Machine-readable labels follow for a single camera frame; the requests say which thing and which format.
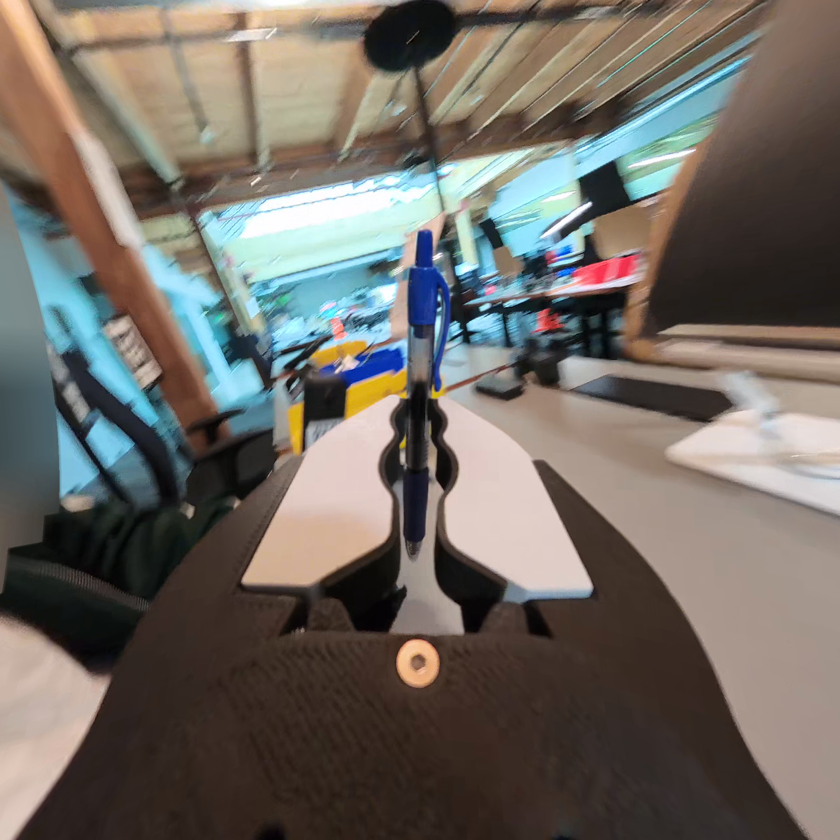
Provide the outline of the black round fan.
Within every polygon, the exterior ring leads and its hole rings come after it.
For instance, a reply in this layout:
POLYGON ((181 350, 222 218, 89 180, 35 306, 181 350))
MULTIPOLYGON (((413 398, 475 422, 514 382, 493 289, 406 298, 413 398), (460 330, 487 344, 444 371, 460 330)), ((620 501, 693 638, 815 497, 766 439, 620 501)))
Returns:
POLYGON ((445 2, 401 3, 366 26, 364 57, 373 68, 390 74, 423 67, 446 52, 458 30, 456 13, 445 2))

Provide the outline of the tan backed monitor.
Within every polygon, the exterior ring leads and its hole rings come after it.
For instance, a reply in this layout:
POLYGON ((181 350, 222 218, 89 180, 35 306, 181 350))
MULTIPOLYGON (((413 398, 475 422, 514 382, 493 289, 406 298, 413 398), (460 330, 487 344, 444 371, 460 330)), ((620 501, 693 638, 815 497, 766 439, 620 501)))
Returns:
POLYGON ((634 361, 838 383, 839 2, 777 2, 654 223, 634 361))
POLYGON ((580 230, 584 253, 601 260, 646 250, 653 231, 653 212, 634 203, 614 161, 579 177, 583 204, 580 230))

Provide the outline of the white monitor stand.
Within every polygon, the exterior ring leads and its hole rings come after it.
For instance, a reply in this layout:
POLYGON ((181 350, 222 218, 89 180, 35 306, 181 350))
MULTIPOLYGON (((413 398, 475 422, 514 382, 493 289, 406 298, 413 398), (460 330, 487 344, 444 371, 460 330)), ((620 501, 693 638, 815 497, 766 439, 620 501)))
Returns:
POLYGON ((732 410, 669 446, 667 461, 838 517, 838 420, 784 411, 754 373, 718 380, 732 410))

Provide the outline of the black pole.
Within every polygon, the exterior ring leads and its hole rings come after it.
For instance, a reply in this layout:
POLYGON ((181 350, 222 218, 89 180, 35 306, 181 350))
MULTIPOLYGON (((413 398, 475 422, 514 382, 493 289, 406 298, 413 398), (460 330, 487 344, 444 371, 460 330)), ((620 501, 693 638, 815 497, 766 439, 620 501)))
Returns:
POLYGON ((444 190, 440 181, 440 174, 438 169, 437 137, 434 131, 434 127, 429 118, 421 67, 417 64, 413 65, 412 72, 413 83, 416 93, 417 112, 419 114, 419 119, 422 125, 423 140, 425 141, 427 159, 430 171, 432 172, 434 178, 434 186, 437 194, 438 203, 440 205, 440 210, 444 215, 444 229, 446 229, 449 225, 448 219, 450 216, 450 212, 447 207, 446 196, 444 194, 444 190))

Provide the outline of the red storage bin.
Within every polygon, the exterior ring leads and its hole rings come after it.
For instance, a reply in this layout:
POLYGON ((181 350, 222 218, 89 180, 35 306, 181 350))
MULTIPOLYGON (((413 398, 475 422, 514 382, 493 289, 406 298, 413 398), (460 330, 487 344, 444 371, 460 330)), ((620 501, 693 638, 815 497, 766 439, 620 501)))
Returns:
POLYGON ((572 282, 583 287, 629 285, 638 276, 640 267, 644 267, 641 254, 620 255, 577 268, 573 272, 572 282))

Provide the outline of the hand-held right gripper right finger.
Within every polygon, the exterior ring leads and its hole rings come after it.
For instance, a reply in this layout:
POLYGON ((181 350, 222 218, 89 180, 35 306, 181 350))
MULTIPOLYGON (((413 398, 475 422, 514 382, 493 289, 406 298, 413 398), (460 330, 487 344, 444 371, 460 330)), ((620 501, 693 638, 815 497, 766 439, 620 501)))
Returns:
POLYGON ((445 477, 436 576, 452 601, 587 599, 594 585, 535 461, 512 437, 452 398, 437 401, 445 477))

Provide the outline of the paper note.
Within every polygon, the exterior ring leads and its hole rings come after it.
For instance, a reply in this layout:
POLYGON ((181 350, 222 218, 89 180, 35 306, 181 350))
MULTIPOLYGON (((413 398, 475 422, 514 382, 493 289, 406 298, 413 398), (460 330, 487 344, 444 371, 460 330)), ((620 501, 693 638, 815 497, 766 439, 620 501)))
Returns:
POLYGON ((87 129, 71 133, 70 138, 115 240, 122 247, 141 252, 145 245, 143 231, 110 154, 87 129))

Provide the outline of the black desk mat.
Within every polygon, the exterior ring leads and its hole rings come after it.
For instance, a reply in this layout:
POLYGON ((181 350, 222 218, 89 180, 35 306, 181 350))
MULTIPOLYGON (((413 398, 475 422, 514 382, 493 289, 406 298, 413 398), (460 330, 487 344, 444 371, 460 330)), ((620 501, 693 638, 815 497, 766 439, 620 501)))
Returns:
POLYGON ((570 389, 578 396, 707 424, 732 410, 723 393, 703 387, 606 374, 570 389))

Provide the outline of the black framed marker sign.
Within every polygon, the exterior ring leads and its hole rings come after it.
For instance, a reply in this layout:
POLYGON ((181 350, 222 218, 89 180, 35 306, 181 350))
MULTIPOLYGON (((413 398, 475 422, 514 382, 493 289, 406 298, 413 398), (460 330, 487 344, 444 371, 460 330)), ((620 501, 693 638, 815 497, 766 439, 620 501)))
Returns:
POLYGON ((137 386, 143 392, 153 390, 162 380, 163 369, 131 316, 115 315, 103 324, 102 330, 137 386))

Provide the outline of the blue plastic bin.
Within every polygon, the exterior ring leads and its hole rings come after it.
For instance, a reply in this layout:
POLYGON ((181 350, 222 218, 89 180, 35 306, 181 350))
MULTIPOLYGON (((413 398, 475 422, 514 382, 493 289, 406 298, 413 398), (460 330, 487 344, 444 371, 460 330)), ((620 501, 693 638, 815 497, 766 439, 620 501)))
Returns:
POLYGON ((405 355, 400 347, 383 348, 363 353, 352 359, 354 366, 344 366, 337 374, 348 386, 374 379, 381 375, 399 374, 405 368, 405 355))

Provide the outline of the wooden post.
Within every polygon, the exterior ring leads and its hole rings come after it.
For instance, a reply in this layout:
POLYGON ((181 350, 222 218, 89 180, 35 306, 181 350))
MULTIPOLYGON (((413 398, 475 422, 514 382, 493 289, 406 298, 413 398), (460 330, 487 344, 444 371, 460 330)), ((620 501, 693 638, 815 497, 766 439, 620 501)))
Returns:
POLYGON ((1 2, 2 114, 94 269, 112 305, 131 316, 163 369, 161 389, 197 453, 202 437, 187 433, 217 413, 203 371, 143 251, 114 238, 70 138, 89 130, 39 21, 27 2, 1 2))

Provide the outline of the black battery charger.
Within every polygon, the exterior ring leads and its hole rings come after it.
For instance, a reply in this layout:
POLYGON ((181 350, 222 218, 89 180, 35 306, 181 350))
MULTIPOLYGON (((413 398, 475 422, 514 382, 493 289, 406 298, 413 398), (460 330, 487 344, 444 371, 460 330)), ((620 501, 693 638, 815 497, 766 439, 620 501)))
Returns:
POLYGON ((541 387, 560 387, 559 360, 556 353, 541 347, 526 347, 517 355, 513 370, 521 380, 533 380, 541 387))

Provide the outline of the dark green jacket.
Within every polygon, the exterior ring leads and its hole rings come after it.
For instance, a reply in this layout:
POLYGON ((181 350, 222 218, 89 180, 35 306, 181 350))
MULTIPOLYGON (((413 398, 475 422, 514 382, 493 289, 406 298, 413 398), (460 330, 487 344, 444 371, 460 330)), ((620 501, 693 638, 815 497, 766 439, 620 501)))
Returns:
POLYGON ((186 555, 236 505, 221 497, 188 513, 111 500, 49 515, 40 542, 8 552, 2 615, 84 665, 113 660, 186 555))

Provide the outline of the yellow plastic bin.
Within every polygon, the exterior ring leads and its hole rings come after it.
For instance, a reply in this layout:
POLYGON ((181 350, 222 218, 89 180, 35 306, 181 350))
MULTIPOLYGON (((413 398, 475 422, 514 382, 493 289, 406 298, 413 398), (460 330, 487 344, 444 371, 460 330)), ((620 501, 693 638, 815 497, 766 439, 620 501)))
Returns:
POLYGON ((405 355, 405 368, 399 374, 384 374, 374 379, 348 386, 344 420, 356 415, 387 396, 406 398, 406 353, 407 343, 401 341, 389 345, 367 345, 362 340, 345 340, 327 349, 323 345, 328 337, 310 342, 302 352, 283 369, 287 375, 276 394, 276 432, 280 439, 288 441, 295 455, 301 455, 306 448, 301 446, 303 386, 310 376, 338 375, 344 366, 352 367, 352 359, 363 353, 383 348, 400 347, 405 355))

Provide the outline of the blue pen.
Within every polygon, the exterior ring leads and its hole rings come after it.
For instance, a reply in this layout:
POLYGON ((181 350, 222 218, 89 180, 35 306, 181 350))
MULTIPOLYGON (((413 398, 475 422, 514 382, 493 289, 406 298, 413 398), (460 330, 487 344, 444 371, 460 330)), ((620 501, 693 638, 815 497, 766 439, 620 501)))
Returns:
POLYGON ((426 534, 429 486, 429 405, 440 391, 440 367, 452 319, 450 291, 434 263, 430 229, 416 236, 415 261, 407 281, 407 358, 403 540, 408 557, 419 554, 426 534))

